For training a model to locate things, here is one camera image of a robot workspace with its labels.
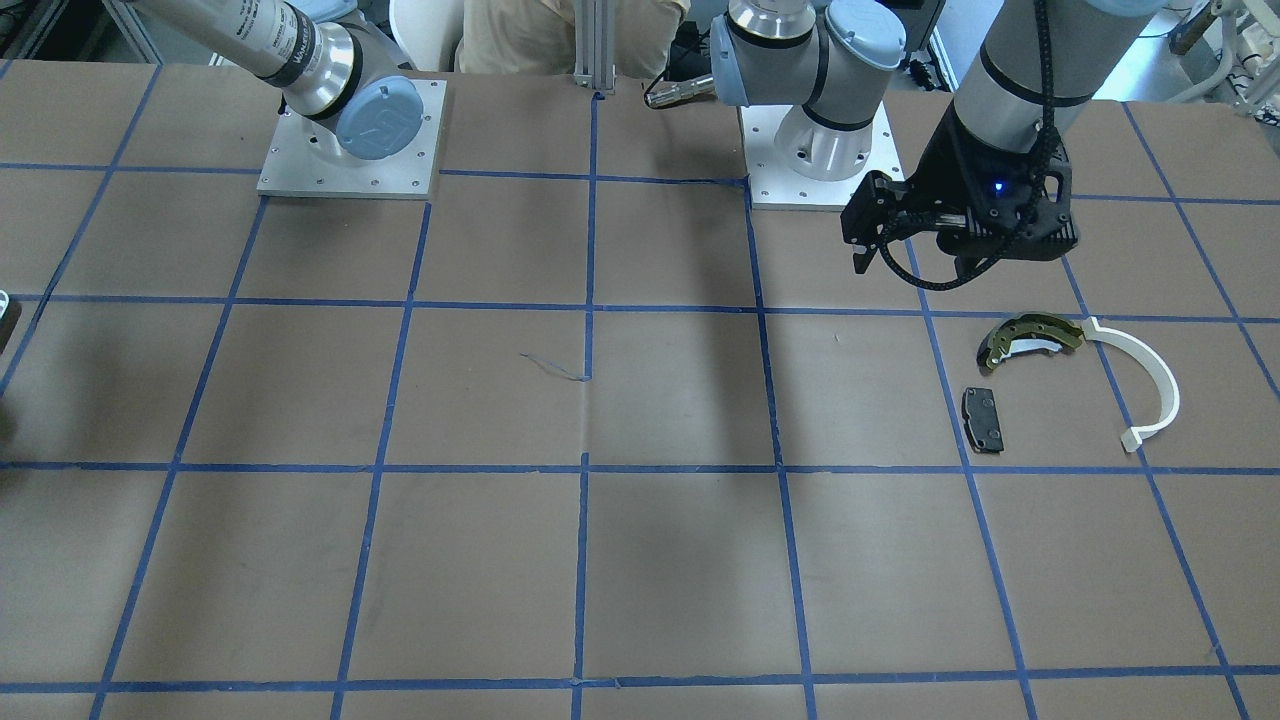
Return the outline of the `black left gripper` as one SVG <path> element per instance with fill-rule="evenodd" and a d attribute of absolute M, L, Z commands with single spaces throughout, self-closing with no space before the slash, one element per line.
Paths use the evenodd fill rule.
<path fill-rule="evenodd" d="M 1048 263 L 1074 250 L 1071 164 L 1055 113 L 1044 111 L 1033 128 L 1029 150 L 1006 151 L 980 141 L 948 109 L 909 178 L 868 172 L 840 215 L 854 272 L 882 258 L 909 284 L 942 292 L 1000 261 Z M 954 259 L 955 278 L 927 281 L 893 259 L 890 245 L 919 233 L 932 233 Z"/>

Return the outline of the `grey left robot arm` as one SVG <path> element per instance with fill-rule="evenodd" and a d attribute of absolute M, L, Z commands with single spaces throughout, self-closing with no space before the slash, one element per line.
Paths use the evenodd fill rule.
<path fill-rule="evenodd" d="M 874 258 L 920 290 L 948 291 L 1001 261 L 1048 263 L 1078 245 L 1062 132 L 1160 1 L 1006 1 L 902 181 L 869 170 L 840 215 L 852 269 Z M 878 1 L 731 1 L 710 26 L 710 74 L 730 106 L 785 106 L 777 142 L 815 181 L 851 176 L 902 22 Z"/>

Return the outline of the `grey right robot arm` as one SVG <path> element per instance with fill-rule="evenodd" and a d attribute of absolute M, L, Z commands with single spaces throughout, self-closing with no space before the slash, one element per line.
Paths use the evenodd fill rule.
<path fill-rule="evenodd" d="M 342 151 L 380 160 L 407 147 L 424 102 L 407 54 L 356 1 L 137 1 L 187 37 L 282 91 Z"/>

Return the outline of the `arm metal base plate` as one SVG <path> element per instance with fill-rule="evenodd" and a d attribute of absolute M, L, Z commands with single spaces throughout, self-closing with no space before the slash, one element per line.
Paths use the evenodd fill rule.
<path fill-rule="evenodd" d="M 849 132 L 818 126 L 797 106 L 740 108 L 739 118 L 754 208 L 841 211 L 868 172 L 905 179 L 884 105 Z"/>
<path fill-rule="evenodd" d="M 293 199 L 430 197 L 448 83 L 388 76 L 323 123 L 287 108 L 257 191 Z"/>

